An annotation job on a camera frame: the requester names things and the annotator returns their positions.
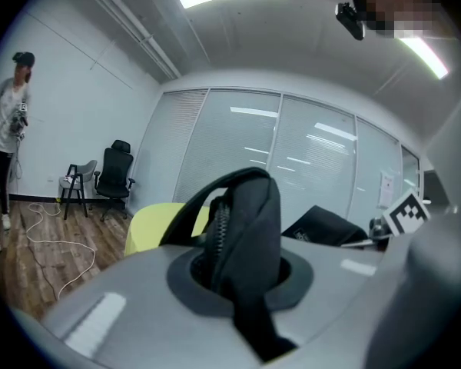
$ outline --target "ceiling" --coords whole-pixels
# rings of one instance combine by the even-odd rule
[[[461,94],[461,44],[427,39],[449,69],[436,76],[402,42],[367,32],[359,42],[334,18],[351,0],[122,0],[182,75],[212,68],[272,68],[319,77],[374,98],[422,138]]]

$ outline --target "white wall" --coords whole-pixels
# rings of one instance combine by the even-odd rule
[[[70,163],[97,159],[101,171],[115,139],[137,154],[160,85],[149,57],[94,1],[32,0],[2,41],[0,83],[13,76],[18,51],[36,57],[19,194],[57,196]]]
[[[253,69],[214,70],[185,75],[162,85],[162,91],[200,87],[259,88],[301,95],[357,114],[399,139],[417,156],[422,138],[392,112],[374,100],[331,82],[286,72]]]

